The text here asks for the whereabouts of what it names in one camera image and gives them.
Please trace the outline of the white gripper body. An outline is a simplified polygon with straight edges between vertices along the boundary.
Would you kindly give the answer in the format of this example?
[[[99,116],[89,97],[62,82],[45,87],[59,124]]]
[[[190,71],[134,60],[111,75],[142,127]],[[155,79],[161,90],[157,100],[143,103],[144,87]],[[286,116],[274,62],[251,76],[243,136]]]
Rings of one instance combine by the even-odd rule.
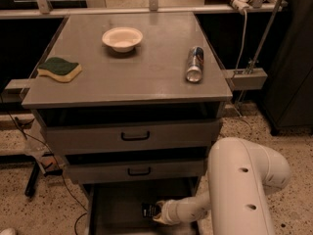
[[[163,224],[174,225],[180,222],[177,214],[177,203],[174,200],[165,201],[160,214]]]

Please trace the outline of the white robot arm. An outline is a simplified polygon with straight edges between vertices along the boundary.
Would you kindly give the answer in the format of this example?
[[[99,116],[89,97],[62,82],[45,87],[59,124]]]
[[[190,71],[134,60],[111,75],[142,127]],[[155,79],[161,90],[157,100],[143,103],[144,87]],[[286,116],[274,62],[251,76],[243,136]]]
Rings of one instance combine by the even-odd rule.
[[[228,137],[210,149],[208,190],[196,197],[159,201],[153,220],[190,223],[211,214],[213,235],[275,235],[266,195],[287,186],[291,168],[279,152]]]

